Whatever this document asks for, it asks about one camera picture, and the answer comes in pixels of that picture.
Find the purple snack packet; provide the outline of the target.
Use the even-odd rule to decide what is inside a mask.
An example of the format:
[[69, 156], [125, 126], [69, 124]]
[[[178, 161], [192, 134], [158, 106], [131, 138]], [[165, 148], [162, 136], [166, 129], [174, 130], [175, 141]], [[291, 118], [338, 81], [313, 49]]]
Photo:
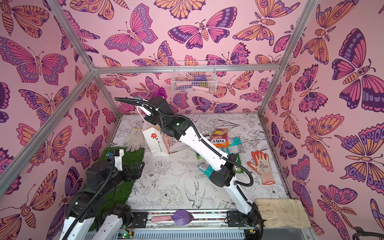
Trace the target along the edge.
[[163, 99], [166, 100], [168, 98], [168, 95], [166, 90], [163, 87], [160, 87], [158, 89], [150, 90], [150, 93], [147, 96], [147, 100], [150, 100], [155, 97], [162, 97]]

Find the green Fox's spring tea bag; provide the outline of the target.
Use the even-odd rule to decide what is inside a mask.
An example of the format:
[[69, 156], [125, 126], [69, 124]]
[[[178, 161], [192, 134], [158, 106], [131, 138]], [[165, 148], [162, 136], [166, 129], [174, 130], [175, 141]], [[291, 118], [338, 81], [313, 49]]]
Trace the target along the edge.
[[[241, 159], [240, 159], [240, 155], [239, 154], [235, 154], [236, 158], [237, 158], [237, 164], [238, 165], [242, 165], [242, 162], [241, 162]], [[238, 166], [234, 166], [234, 171], [238, 174], [242, 174], [244, 173], [244, 170]]]

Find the teal candy bag with red label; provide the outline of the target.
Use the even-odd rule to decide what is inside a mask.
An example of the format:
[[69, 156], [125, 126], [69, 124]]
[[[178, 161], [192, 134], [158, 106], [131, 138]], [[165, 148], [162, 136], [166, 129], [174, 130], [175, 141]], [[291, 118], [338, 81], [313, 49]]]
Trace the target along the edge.
[[198, 169], [204, 173], [208, 178], [214, 172], [214, 169], [206, 162], [201, 162], [197, 165]]

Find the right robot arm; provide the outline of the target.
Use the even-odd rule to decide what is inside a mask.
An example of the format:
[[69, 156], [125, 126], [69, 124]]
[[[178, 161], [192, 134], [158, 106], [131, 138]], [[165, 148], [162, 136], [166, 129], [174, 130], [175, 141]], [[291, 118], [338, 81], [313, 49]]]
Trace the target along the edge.
[[175, 114], [162, 97], [144, 100], [140, 97], [115, 98], [116, 102], [136, 106], [146, 116], [144, 120], [159, 126], [162, 133], [172, 137], [197, 152], [213, 168], [210, 181], [223, 188], [235, 203], [241, 221], [248, 227], [263, 229], [263, 219], [257, 205], [248, 197], [246, 187], [254, 184], [252, 174], [238, 163], [234, 154], [227, 154], [214, 146], [197, 129], [192, 120]]

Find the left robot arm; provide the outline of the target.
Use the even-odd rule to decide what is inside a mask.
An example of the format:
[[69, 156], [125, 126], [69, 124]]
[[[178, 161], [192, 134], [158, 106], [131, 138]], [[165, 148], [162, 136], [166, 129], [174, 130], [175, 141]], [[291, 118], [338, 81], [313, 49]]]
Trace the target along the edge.
[[93, 164], [86, 171], [84, 190], [70, 201], [66, 211], [61, 240], [84, 240], [107, 196], [124, 183], [140, 179], [145, 163], [123, 164], [123, 149], [106, 154], [107, 160]]

